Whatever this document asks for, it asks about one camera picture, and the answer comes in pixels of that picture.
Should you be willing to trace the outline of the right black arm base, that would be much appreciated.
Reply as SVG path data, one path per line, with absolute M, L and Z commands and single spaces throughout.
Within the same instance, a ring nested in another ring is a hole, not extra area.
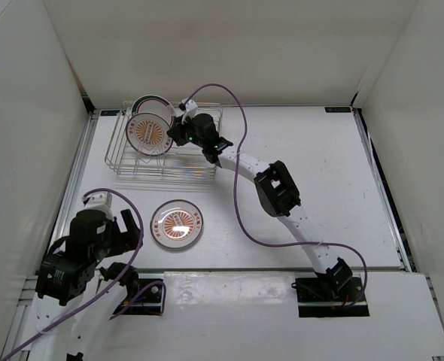
M 291 284 L 299 318 L 369 317 L 366 297 L 359 298 L 362 286 L 360 277 L 353 277 L 337 294 L 325 290 L 318 278 L 296 278 Z

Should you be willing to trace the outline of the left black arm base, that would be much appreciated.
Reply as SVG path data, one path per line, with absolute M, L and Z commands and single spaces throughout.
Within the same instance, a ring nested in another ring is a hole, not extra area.
M 139 278 L 110 319 L 120 316 L 162 316 L 165 303 L 166 285 L 162 278 Z

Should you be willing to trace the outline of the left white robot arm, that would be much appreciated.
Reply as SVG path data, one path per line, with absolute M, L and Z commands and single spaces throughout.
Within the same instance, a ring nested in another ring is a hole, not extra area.
M 122 253 L 138 253 L 143 243 L 143 222 L 138 211 L 121 212 L 126 231 L 120 231 L 116 217 L 108 206 L 77 212 L 69 233 L 57 240 L 44 256 L 35 288 L 37 325 L 31 360 L 70 360 L 67 347 L 73 327 L 73 316 L 90 307 L 112 288 L 123 301 L 138 295 L 139 283 L 131 264 L 116 262 L 103 269 L 108 285 L 83 303 L 82 295 L 93 279 L 96 266 L 105 258 Z

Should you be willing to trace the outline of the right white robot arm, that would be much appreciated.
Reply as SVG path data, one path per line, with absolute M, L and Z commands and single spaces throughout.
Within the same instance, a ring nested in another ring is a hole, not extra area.
M 262 242 L 249 235 L 239 210 L 238 180 L 253 183 L 262 209 L 281 222 L 296 239 L 309 258 L 319 280 L 320 294 L 335 301 L 342 296 L 353 274 L 347 263 L 331 250 L 310 222 L 300 199 L 300 192 L 281 161 L 267 163 L 249 156 L 220 136 L 212 116 L 201 113 L 195 117 L 179 116 L 173 120 L 167 135 L 178 146 L 191 143 L 202 149 L 211 164 L 234 172 L 233 204 L 241 230 L 254 243 Z

